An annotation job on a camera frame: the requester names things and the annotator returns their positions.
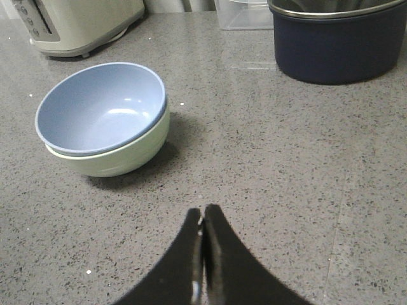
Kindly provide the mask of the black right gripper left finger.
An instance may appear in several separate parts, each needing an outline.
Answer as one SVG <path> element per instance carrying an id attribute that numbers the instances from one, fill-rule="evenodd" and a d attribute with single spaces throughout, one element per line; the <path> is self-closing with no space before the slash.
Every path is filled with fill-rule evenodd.
<path id="1" fill-rule="evenodd" d="M 191 208 L 169 249 L 117 304 L 200 304 L 203 278 L 203 219 Z"/>

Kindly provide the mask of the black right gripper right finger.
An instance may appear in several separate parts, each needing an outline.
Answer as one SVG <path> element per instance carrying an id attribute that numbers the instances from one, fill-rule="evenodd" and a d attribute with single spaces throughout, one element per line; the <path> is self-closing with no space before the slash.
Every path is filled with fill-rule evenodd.
<path id="1" fill-rule="evenodd" d="M 209 304 L 309 304 L 246 248 L 218 205 L 204 213 L 203 257 Z"/>

